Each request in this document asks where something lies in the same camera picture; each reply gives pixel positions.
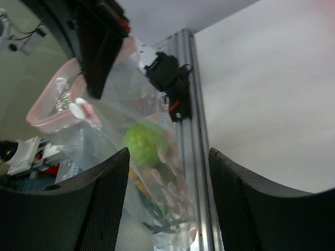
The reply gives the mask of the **aluminium table rail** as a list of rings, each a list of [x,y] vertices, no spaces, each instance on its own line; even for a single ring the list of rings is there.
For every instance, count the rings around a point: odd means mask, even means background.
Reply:
[[[223,250],[208,163],[208,136],[194,35],[183,29],[155,47],[190,64],[189,75],[192,117],[177,124],[178,146],[182,153],[187,185],[191,190],[198,231],[190,250]]]

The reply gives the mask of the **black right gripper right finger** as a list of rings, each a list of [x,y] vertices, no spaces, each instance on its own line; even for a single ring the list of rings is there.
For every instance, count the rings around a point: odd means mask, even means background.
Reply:
[[[271,181],[210,149],[209,171],[225,250],[334,250],[334,190]]]

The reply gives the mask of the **green ball fruit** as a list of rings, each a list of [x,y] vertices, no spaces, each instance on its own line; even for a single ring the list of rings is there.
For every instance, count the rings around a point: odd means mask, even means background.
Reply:
[[[160,162],[159,150],[166,154],[169,142],[163,128],[151,121],[132,124],[123,137],[123,145],[129,149],[136,168],[153,166]]]

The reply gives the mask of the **yellow longan bunch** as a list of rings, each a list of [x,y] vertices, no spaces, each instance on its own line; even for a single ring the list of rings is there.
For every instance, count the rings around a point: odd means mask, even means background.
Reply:
[[[143,183],[143,181],[141,180],[141,178],[136,174],[136,172],[130,168],[129,169],[129,177],[130,179],[134,182],[134,184],[136,185],[136,187],[147,197],[150,197],[150,194],[145,186],[145,184]]]

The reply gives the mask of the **clear pink-dotted zip bag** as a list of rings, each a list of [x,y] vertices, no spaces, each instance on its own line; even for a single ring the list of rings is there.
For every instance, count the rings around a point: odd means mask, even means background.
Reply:
[[[175,234],[152,234],[140,220],[144,207],[138,188],[128,179],[124,207],[134,216],[159,249],[187,250],[197,233],[197,217],[185,180],[175,127],[167,111],[165,93],[146,77],[157,51],[134,37],[125,38],[108,74],[101,99],[91,97],[77,59],[67,61],[52,77],[27,114],[27,122],[45,133],[57,148],[83,170],[87,170],[126,146],[123,137],[136,122],[151,121],[163,128],[169,150],[159,150],[160,162],[130,167],[145,184],[155,203],[163,202],[172,215],[182,220]]]

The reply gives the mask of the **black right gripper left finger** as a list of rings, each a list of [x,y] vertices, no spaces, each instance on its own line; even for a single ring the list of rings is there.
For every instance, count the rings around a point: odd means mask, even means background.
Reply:
[[[129,163],[123,148],[43,191],[1,187],[1,250],[114,250]]]

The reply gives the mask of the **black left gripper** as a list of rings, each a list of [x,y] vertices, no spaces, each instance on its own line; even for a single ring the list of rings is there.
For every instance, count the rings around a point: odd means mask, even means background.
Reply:
[[[23,1],[70,58],[77,58],[91,97],[101,99],[107,76],[130,33],[117,1]]]

